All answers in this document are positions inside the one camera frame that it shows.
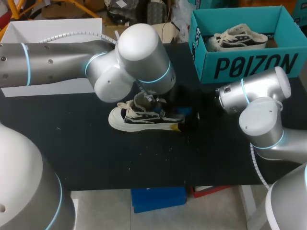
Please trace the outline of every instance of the white box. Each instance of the white box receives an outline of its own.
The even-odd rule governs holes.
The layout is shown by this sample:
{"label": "white box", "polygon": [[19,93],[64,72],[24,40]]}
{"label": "white box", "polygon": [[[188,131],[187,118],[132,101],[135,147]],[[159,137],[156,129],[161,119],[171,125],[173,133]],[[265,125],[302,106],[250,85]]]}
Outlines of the white box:
{"label": "white box", "polygon": [[[1,42],[36,43],[48,37],[76,31],[88,31],[101,34],[102,20],[95,18],[11,22]],[[88,42],[97,39],[100,38],[90,35],[77,35],[65,37],[52,43]],[[2,91],[6,97],[94,92],[88,79],[83,78],[48,85],[2,88]]]}

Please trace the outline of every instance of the shoe sole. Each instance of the shoe sole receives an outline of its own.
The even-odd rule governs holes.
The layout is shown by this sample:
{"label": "shoe sole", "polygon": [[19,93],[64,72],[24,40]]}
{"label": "shoe sole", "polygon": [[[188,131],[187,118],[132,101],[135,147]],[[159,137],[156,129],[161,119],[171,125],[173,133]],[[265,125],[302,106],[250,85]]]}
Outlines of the shoe sole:
{"label": "shoe sole", "polygon": [[225,52],[225,51],[236,51],[236,50],[253,50],[253,49],[264,49],[266,46],[266,43],[259,44],[259,45],[253,45],[253,46],[243,46],[243,47],[233,47],[233,48],[223,48],[219,47],[217,48],[218,52]]}
{"label": "shoe sole", "polygon": [[172,130],[171,125],[178,123],[159,123],[159,124],[127,124],[120,115],[121,108],[114,108],[109,114],[109,124],[117,130],[125,132],[139,132],[147,129]]}

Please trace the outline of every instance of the floor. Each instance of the floor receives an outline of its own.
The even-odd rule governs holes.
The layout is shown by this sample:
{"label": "floor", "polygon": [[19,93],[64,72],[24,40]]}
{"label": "floor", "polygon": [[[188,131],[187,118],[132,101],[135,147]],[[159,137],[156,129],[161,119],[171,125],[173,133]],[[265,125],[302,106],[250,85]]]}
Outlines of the floor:
{"label": "floor", "polygon": [[[262,185],[253,188],[256,203],[260,203],[266,190]],[[236,186],[200,198],[189,197],[182,206],[138,214],[133,212],[129,189],[79,191],[71,196],[78,199],[76,230],[247,229]]]}

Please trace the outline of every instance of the red object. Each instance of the red object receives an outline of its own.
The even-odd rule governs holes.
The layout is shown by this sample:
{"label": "red object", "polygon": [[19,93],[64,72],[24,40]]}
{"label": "red object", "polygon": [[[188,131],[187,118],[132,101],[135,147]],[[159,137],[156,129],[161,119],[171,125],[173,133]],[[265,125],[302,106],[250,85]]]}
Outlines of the red object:
{"label": "red object", "polygon": [[195,198],[198,198],[198,197],[205,196],[211,193],[215,193],[215,192],[218,192],[218,191],[230,188],[230,187],[231,186],[213,186],[212,188],[207,188],[207,189],[204,189],[198,192],[194,191],[194,188],[191,187],[191,192],[193,193],[193,196]]}
{"label": "red object", "polygon": [[11,11],[7,11],[4,15],[0,17],[0,29],[3,29],[9,22],[12,16]]}

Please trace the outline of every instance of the white table leg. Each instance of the white table leg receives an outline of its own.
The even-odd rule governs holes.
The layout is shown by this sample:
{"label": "white table leg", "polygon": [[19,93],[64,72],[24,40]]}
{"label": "white table leg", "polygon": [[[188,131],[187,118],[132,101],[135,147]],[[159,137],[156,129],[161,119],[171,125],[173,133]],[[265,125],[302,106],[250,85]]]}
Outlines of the white table leg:
{"label": "white table leg", "polygon": [[239,186],[239,192],[247,220],[248,230],[260,230],[268,221],[265,212],[265,199],[260,206],[256,208],[255,199],[250,185]]}
{"label": "white table leg", "polygon": [[260,230],[263,225],[268,221],[267,214],[265,212],[265,199],[257,208],[256,212],[248,219],[248,230]]}

